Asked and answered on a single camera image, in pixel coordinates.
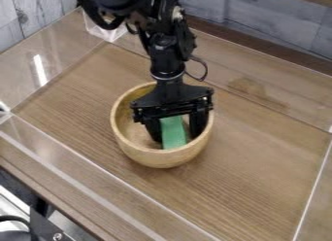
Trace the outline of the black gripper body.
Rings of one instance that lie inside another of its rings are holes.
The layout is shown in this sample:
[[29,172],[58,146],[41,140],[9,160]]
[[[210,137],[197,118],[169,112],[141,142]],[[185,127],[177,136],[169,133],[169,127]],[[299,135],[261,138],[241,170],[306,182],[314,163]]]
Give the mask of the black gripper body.
[[146,123],[149,119],[179,115],[191,115],[199,123],[209,122],[210,111],[214,109],[214,89],[186,84],[183,75],[185,73],[175,76],[169,73],[153,75],[157,80],[153,90],[130,103],[135,122]]

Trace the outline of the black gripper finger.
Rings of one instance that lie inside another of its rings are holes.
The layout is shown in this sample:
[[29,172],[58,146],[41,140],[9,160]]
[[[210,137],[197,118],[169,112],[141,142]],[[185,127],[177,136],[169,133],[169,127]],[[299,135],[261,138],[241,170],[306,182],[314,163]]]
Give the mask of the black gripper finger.
[[163,142],[163,131],[159,119],[145,119],[145,125],[153,139],[162,143]]
[[206,111],[190,114],[190,131],[193,138],[197,138],[205,131],[209,122],[209,113]]

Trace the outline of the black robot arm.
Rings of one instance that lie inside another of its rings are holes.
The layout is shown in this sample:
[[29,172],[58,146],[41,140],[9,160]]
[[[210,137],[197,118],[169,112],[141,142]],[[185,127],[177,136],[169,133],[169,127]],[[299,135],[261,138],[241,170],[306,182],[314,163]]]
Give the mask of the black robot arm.
[[187,115],[190,131],[206,130],[214,109],[214,90],[183,82],[186,62],[194,58],[197,36],[179,0],[77,0],[94,23],[106,30],[122,25],[139,36],[151,57],[155,88],[131,102],[134,120],[146,125],[153,139],[163,140],[162,119]]

